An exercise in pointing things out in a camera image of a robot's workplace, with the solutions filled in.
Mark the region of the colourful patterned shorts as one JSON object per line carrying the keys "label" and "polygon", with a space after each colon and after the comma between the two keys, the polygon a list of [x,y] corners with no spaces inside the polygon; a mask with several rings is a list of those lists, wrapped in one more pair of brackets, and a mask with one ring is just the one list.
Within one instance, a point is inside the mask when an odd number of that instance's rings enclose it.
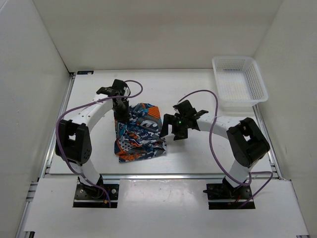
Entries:
{"label": "colourful patterned shorts", "polygon": [[159,107],[138,103],[129,107],[129,121],[115,121],[114,153],[121,163],[152,159],[167,151],[160,137],[162,119]]}

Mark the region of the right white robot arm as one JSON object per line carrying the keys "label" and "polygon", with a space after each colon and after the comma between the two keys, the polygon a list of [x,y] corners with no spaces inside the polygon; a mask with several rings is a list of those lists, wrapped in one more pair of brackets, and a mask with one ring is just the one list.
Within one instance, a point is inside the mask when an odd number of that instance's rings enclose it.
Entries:
{"label": "right white robot arm", "polygon": [[188,129],[209,132],[229,141],[234,162],[230,171],[225,172],[223,194],[234,198],[240,193],[241,186],[251,177],[251,170],[270,150],[267,139],[252,118],[244,118],[235,126],[228,126],[225,117],[213,116],[207,110],[197,111],[188,100],[174,105],[176,113],[165,114],[160,137],[168,135],[168,126],[172,126],[174,140],[188,138]]}

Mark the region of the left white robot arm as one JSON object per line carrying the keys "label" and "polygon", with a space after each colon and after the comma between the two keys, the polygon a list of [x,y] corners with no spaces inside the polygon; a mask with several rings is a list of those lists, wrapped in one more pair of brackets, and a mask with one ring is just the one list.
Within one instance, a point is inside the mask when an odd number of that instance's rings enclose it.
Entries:
{"label": "left white robot arm", "polygon": [[114,80],[110,87],[101,87],[92,102],[69,110],[81,110],[71,119],[57,122],[55,153],[62,157],[70,170],[80,177],[80,182],[87,185],[87,193],[92,198],[103,195],[104,186],[90,156],[92,143],[90,132],[99,120],[113,111],[117,122],[129,121],[130,89],[126,82]]}

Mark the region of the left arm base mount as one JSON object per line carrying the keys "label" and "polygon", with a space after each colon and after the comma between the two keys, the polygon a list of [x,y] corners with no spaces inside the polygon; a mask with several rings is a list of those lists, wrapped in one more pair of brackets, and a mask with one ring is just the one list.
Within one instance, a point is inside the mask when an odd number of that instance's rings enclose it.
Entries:
{"label": "left arm base mount", "polygon": [[74,193],[73,207],[74,208],[111,208],[118,207],[119,184],[104,183],[101,179],[98,181],[98,186],[103,187],[107,191],[107,195],[102,189],[96,188],[91,184],[84,183],[80,177],[77,178],[76,190]]}

